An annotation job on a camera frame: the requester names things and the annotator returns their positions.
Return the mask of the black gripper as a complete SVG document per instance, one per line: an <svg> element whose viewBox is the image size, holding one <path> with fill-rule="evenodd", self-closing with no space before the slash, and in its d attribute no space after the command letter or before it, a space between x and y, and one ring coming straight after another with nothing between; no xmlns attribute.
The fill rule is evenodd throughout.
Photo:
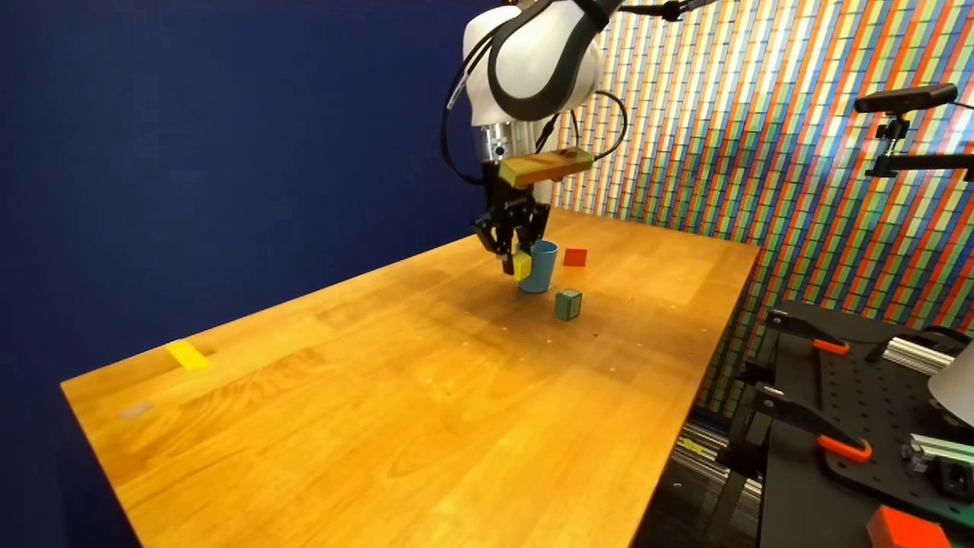
<svg viewBox="0 0 974 548"><path fill-rule="evenodd" d="M490 252L498 252L503 275L514 275L511 251L538 256L545 251L548 203L538 203L530 190L514 190L503 179L488 182L488 209L474 219L474 235Z"/></svg>

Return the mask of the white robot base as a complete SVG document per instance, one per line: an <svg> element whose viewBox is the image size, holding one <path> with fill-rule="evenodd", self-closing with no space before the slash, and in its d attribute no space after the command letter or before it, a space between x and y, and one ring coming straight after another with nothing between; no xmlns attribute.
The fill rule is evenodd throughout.
<svg viewBox="0 0 974 548"><path fill-rule="evenodd" d="M974 429L974 341L927 379L927 395L952 422Z"/></svg>

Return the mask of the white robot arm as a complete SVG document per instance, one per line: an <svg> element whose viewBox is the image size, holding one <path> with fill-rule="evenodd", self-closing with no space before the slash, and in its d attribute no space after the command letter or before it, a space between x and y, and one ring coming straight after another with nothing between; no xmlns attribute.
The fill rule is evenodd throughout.
<svg viewBox="0 0 974 548"><path fill-rule="evenodd" d="M443 109L467 101L488 196L474 235L504 275L530 270L552 217L552 176L507 182L503 166L545 149L552 126L599 88L593 40L621 0L530 0L494 7L462 28L458 71Z"/></svg>

